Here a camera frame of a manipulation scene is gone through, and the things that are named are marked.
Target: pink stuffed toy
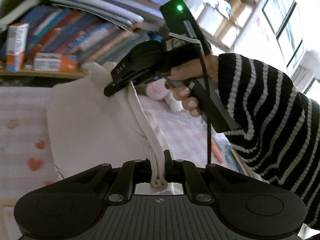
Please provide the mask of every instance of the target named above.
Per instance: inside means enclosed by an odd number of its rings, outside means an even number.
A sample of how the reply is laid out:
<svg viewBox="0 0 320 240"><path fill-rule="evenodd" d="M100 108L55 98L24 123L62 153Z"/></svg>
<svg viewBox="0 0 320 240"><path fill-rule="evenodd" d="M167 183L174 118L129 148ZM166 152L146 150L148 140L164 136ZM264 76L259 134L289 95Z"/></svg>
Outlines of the pink stuffed toy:
<svg viewBox="0 0 320 240"><path fill-rule="evenodd" d="M181 102L175 100L172 91L164 87L164 79L159 79L147 85L146 94L153 100L164 100L169 105L173 112L180 112L183 110Z"/></svg>

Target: white cloth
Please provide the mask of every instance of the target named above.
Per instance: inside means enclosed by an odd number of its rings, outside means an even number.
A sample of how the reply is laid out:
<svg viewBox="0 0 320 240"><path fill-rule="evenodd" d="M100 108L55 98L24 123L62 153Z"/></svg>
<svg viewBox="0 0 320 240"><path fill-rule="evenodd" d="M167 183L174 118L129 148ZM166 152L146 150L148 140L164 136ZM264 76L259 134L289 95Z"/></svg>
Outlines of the white cloth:
<svg viewBox="0 0 320 240"><path fill-rule="evenodd" d="M91 74L55 86L47 106L52 155L60 172L69 177L101 163L121 167L126 161L148 158L151 187L165 190L164 149L134 86L107 98L103 90L112 82L110 72L96 63L86 67Z"/></svg>

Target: wrist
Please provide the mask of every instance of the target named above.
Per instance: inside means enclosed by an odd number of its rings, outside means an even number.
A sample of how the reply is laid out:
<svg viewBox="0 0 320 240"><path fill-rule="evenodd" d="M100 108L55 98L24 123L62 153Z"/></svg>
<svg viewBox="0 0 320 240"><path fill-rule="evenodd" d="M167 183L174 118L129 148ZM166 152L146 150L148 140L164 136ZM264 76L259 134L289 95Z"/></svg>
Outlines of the wrist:
<svg viewBox="0 0 320 240"><path fill-rule="evenodd" d="M219 60L215 55L208 55L205 57L205 65L209 77L212 79L213 83L218 84L218 68Z"/></svg>

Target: striped sweater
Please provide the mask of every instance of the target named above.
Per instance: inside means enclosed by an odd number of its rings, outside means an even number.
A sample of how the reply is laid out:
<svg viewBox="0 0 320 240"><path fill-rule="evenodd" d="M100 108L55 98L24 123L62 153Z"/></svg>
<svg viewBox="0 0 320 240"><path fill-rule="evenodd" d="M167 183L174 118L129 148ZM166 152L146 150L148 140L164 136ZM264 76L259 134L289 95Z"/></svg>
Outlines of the striped sweater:
<svg viewBox="0 0 320 240"><path fill-rule="evenodd" d="M219 94L241 129L225 135L254 172L297 194L320 228L320 107L283 72L238 54L219 56Z"/></svg>

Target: orange box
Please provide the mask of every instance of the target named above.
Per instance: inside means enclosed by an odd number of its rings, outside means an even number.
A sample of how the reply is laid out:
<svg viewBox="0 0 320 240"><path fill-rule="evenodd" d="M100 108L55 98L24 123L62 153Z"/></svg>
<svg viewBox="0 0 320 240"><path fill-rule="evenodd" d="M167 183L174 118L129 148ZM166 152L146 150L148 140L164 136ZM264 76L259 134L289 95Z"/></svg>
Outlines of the orange box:
<svg viewBox="0 0 320 240"><path fill-rule="evenodd" d="M10 25L7 41L7 71L17 72L22 66L29 24Z"/></svg>
<svg viewBox="0 0 320 240"><path fill-rule="evenodd" d="M34 59L34 70L74 72L78 62L74 55L38 53Z"/></svg>

